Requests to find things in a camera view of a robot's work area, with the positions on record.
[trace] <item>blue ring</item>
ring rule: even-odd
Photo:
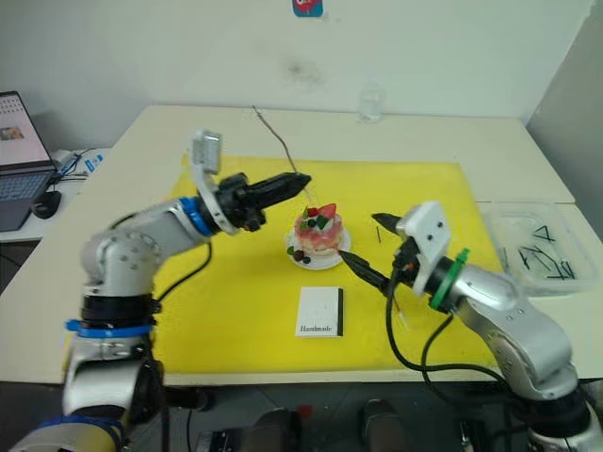
[[[136,337],[143,334],[147,334],[153,330],[153,325],[141,325],[139,327],[131,328],[116,328],[116,329],[92,329],[83,328],[79,320],[68,320],[65,323],[65,328],[68,331],[75,331],[80,337],[87,337],[90,339],[106,339],[111,337]]]
[[[207,227],[204,219],[197,210],[195,200],[196,198],[179,198],[179,201],[182,204],[182,210],[185,212],[185,214],[187,214],[188,219],[190,219],[190,222],[193,224],[195,229],[206,237],[211,237],[213,233]]]
[[[122,439],[124,436],[124,430],[122,423],[116,419],[111,419],[108,417],[91,418],[80,416],[78,414],[72,414],[71,416],[59,417],[54,421],[44,422],[43,424],[40,424],[38,428],[58,426],[60,424],[87,424],[89,426],[101,428],[111,437],[113,443],[115,443],[115,450],[122,449]],[[115,430],[113,429],[114,427],[116,427],[120,431],[121,437],[115,432]]]

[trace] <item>laptop keyboard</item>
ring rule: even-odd
[[[44,180],[45,174],[3,177],[0,179],[0,202],[33,198]]]

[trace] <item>white wall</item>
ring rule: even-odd
[[[603,0],[596,0],[528,130],[603,240]]]
[[[0,90],[50,147],[110,145],[151,103],[526,121],[592,0],[0,0]]]

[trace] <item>robotic arm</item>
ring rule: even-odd
[[[263,209],[296,196],[310,181],[283,173],[249,185],[243,173],[222,180],[221,136],[200,131],[189,161],[198,196],[163,202],[95,235],[81,254],[88,273],[63,393],[64,416],[30,433],[12,451],[121,450],[128,428],[153,417],[162,379],[149,335],[160,306],[154,276],[174,254],[208,243],[220,231],[257,231]]]
[[[430,307],[457,315],[483,339],[513,394],[527,407],[529,450],[603,450],[600,425],[578,389],[567,336],[531,306],[511,279],[466,265],[468,250],[455,260],[446,257],[450,231],[439,202],[425,202],[403,218],[373,217],[403,240],[392,278],[340,251],[352,271],[384,294],[398,283],[412,287],[417,296],[430,294]]]

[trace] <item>white desk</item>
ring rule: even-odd
[[[31,214],[21,229],[17,231],[8,231],[0,233],[0,243],[9,242],[28,242],[32,240],[41,240],[48,231],[57,223],[58,219],[65,213],[69,204],[79,194],[82,186],[87,181],[64,181],[57,184],[56,190],[60,191],[62,196],[60,204],[54,215],[50,218],[42,219]]]
[[[523,126],[516,120],[386,116],[360,124],[353,114],[267,111],[267,119],[297,158],[458,162],[478,201],[543,199],[572,202]],[[152,106],[113,148],[0,298],[0,379],[60,382],[63,322],[77,317],[79,251],[115,218],[164,199],[180,172],[188,137],[199,126],[224,134],[232,154],[283,156],[279,143],[249,109]],[[603,245],[573,205],[562,206],[585,245],[603,262]],[[546,299],[538,307],[567,331],[583,378],[603,377],[603,283],[590,293]],[[475,379],[451,374],[447,379]],[[416,373],[168,375],[167,383],[209,384],[336,380],[410,380]]]

